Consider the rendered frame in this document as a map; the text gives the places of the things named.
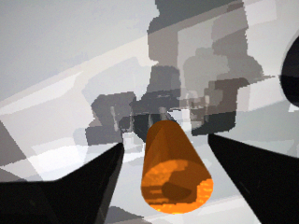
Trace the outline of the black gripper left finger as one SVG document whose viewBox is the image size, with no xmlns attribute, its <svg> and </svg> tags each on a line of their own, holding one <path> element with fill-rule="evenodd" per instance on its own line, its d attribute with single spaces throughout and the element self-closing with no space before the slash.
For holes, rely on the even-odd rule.
<svg viewBox="0 0 299 224">
<path fill-rule="evenodd" d="M 104 224 L 123 156 L 118 143 L 53 181 L 0 182 L 0 214 L 44 214 L 51 224 Z"/>
</svg>

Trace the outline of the orange knob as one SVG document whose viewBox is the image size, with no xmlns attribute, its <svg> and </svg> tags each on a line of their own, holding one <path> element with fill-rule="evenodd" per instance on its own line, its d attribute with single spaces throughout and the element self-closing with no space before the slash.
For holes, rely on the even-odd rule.
<svg viewBox="0 0 299 224">
<path fill-rule="evenodd" d="M 172 120 L 160 120 L 148 130 L 141 195 L 152 208 L 184 214 L 207 202 L 211 175 L 186 133 Z"/>
</svg>

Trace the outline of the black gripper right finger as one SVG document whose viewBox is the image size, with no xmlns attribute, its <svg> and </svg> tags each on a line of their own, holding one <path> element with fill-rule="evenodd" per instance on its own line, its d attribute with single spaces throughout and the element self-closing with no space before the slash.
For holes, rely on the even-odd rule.
<svg viewBox="0 0 299 224">
<path fill-rule="evenodd" d="M 213 133 L 207 143 L 261 224 L 299 224 L 299 158 Z"/>
</svg>

